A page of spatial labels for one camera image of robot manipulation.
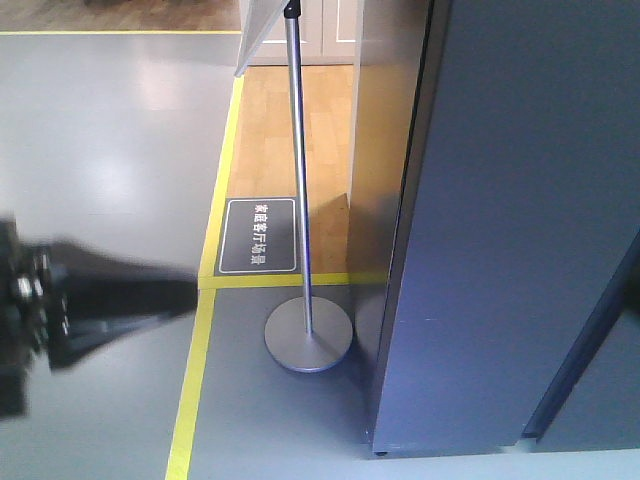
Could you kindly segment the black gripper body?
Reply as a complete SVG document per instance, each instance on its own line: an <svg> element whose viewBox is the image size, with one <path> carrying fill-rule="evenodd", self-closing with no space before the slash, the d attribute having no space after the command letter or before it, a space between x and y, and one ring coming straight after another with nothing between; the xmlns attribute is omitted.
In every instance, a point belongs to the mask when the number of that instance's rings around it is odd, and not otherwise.
<svg viewBox="0 0 640 480"><path fill-rule="evenodd" d="M26 412L25 383L35 355L52 370L68 366L66 269L49 244L19 239L16 222L1 220L1 416Z"/></svg>

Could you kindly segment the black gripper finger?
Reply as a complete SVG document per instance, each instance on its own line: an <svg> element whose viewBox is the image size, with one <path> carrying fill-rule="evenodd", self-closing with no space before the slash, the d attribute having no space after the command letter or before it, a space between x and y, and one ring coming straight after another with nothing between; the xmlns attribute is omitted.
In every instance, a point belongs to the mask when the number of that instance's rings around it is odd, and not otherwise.
<svg viewBox="0 0 640 480"><path fill-rule="evenodd" d="M70 368L101 347L195 310L195 272L131 262L54 242L48 249L49 367Z"/></svg>

